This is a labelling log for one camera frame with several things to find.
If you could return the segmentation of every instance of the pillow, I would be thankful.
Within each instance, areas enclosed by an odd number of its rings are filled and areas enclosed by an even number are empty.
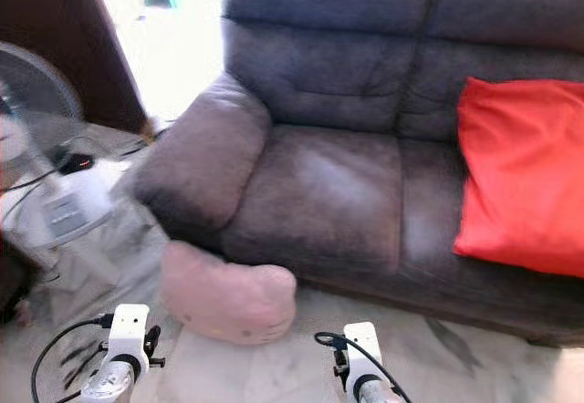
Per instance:
[[[240,345],[281,337],[296,315],[296,278],[264,264],[225,263],[188,243],[162,257],[162,301],[186,328]]]
[[[584,84],[469,78],[458,111],[470,175],[454,252],[584,277]]]

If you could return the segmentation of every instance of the electric fan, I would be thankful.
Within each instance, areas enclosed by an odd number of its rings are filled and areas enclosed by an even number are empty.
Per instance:
[[[15,175],[32,177],[3,191],[30,190],[20,204],[15,229],[20,244],[33,253],[75,242],[112,211],[108,190],[93,170],[61,175],[49,161],[67,161],[72,141],[83,130],[80,110],[73,88],[53,66],[0,42],[0,181],[4,187]],[[115,268],[96,247],[84,243],[76,253],[115,284]]]

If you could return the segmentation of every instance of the sofa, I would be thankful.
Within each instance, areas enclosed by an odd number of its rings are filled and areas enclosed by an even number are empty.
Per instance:
[[[228,261],[582,346],[583,280],[452,253],[465,80],[584,81],[582,6],[224,0],[224,73],[158,141],[133,191],[172,239]]]

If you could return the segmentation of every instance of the red pillow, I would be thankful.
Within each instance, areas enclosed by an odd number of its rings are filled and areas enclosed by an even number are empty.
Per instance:
[[[454,252],[584,278],[584,84],[469,78]]]

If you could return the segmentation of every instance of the pink cushion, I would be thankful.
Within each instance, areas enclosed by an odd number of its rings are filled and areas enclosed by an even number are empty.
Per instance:
[[[281,337],[296,314],[296,278],[270,264],[245,266],[188,243],[162,258],[162,300],[188,329],[241,345]]]

